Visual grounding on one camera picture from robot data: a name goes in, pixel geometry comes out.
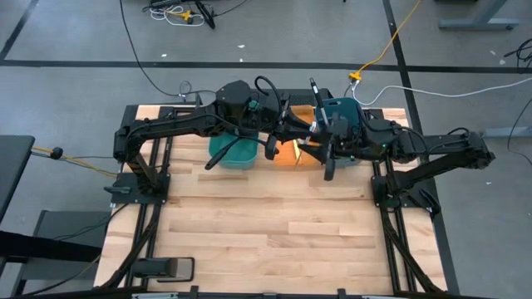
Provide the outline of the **black bench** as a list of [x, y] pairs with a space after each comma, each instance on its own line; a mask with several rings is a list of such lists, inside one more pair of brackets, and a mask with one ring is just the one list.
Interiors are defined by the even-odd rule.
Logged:
[[101, 254], [109, 212], [43, 210], [31, 235], [0, 230], [0, 275], [8, 263], [20, 270], [11, 294], [21, 295], [29, 281], [66, 280]]

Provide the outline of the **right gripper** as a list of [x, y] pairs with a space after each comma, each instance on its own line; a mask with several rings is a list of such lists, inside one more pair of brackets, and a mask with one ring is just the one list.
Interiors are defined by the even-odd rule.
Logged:
[[357, 130], [352, 128], [348, 119], [342, 118], [338, 112], [332, 114], [332, 119], [326, 129], [326, 140], [300, 140], [298, 148], [301, 151], [301, 161], [304, 165], [325, 164], [324, 179], [331, 181], [335, 174], [336, 161], [339, 158], [376, 160], [377, 154], [362, 140], [363, 129], [359, 125]]

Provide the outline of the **black side table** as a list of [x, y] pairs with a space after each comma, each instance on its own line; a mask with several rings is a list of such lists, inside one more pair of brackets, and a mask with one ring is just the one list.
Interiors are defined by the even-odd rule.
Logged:
[[34, 142], [31, 135], [0, 135], [0, 222], [26, 168]]

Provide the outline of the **black ribbed mat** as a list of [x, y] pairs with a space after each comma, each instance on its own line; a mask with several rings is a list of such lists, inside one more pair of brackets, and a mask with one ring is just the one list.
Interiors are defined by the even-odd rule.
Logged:
[[280, 89], [279, 94], [281, 99], [288, 100], [290, 105], [317, 105], [314, 92], [310, 89]]

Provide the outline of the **black box device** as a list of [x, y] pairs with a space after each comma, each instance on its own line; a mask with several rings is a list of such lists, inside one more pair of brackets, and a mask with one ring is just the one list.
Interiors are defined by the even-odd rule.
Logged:
[[149, 257], [135, 261], [133, 276], [157, 282], [191, 282], [195, 275], [193, 257]]

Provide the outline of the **orange plastic tray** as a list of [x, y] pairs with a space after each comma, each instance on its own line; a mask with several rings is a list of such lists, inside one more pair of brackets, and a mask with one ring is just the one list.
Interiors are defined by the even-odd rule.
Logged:
[[[314, 110], [314, 107], [311, 105], [296, 105], [291, 107], [292, 110]], [[274, 163], [276, 166], [279, 167], [291, 167], [294, 168], [297, 167], [314, 167], [314, 166], [320, 166], [320, 163], [312, 164], [312, 165], [304, 165], [303, 162], [300, 160], [297, 167], [294, 166], [296, 159], [294, 155], [294, 149], [293, 149], [293, 141], [287, 141], [285, 143], [277, 143], [277, 149], [279, 150], [279, 153], [274, 158]]]

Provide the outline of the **black serving spoon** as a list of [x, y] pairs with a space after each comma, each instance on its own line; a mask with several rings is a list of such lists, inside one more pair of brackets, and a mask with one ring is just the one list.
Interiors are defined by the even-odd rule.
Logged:
[[229, 152], [230, 148], [234, 146], [240, 140], [239, 137], [222, 147], [205, 165], [206, 170], [211, 170], [225, 155]]

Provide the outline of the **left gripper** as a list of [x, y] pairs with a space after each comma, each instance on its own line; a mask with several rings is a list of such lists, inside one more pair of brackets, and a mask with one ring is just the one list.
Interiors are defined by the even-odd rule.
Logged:
[[268, 135], [264, 143], [266, 159], [274, 160], [279, 155], [278, 143], [317, 135], [311, 131], [315, 124], [314, 110], [288, 111], [289, 100], [288, 93], [252, 94], [250, 126]]

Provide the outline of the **teal plastic bin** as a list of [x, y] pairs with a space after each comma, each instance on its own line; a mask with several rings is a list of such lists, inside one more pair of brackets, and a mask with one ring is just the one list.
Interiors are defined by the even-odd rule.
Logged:
[[[258, 135], [251, 135], [251, 137], [257, 138]], [[209, 155], [213, 157], [222, 147], [236, 138], [237, 136], [231, 134], [212, 137], [209, 140]], [[254, 166], [254, 161], [257, 158], [258, 147], [259, 144], [256, 142], [240, 139], [216, 166], [226, 169], [250, 169]]]

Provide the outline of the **black tripod legs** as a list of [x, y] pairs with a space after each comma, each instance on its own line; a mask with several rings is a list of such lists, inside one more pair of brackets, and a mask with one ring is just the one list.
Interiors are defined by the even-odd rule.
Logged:
[[215, 22], [213, 14], [210, 13], [207, 9], [207, 7], [200, 1], [200, 0], [194, 0], [194, 3], [196, 7], [198, 8], [200, 14], [204, 18], [205, 22], [211, 29], [215, 29]]

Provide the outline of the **black frame rail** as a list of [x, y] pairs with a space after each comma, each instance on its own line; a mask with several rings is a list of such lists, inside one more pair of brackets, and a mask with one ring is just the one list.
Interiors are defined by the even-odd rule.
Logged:
[[168, 137], [165, 141], [162, 165], [158, 167], [155, 161], [160, 140], [155, 140], [152, 144], [150, 162], [146, 163], [141, 155], [137, 155], [135, 160], [139, 163], [140, 169], [119, 174], [117, 181], [110, 189], [112, 203], [123, 205], [138, 203], [140, 209], [131, 250], [111, 277], [100, 286], [101, 289], [117, 288], [122, 282], [129, 287], [133, 277], [132, 267], [138, 261], [140, 252], [146, 249], [148, 258], [153, 255], [160, 212], [162, 205], [167, 201], [170, 187], [168, 168], [172, 144], [173, 139]]
[[0, 299], [493, 299], [470, 297], [449, 293], [397, 292], [392, 295], [348, 295], [345, 289], [338, 289], [333, 295], [282, 294], [282, 293], [221, 293], [200, 292], [192, 286], [189, 292], [148, 292], [141, 287], [128, 287], [81, 292], [62, 292], [36, 295], [0, 297]]
[[438, 217], [441, 207], [428, 192], [433, 183], [415, 185], [416, 195], [411, 195], [408, 190], [393, 191], [388, 183], [394, 174], [392, 159], [385, 157], [374, 161], [372, 167], [372, 193], [381, 215], [393, 295], [419, 297], [421, 291], [417, 288], [420, 287], [430, 298], [450, 297], [452, 294], [437, 287], [412, 256], [402, 213], [404, 208], [423, 208], [432, 218]]

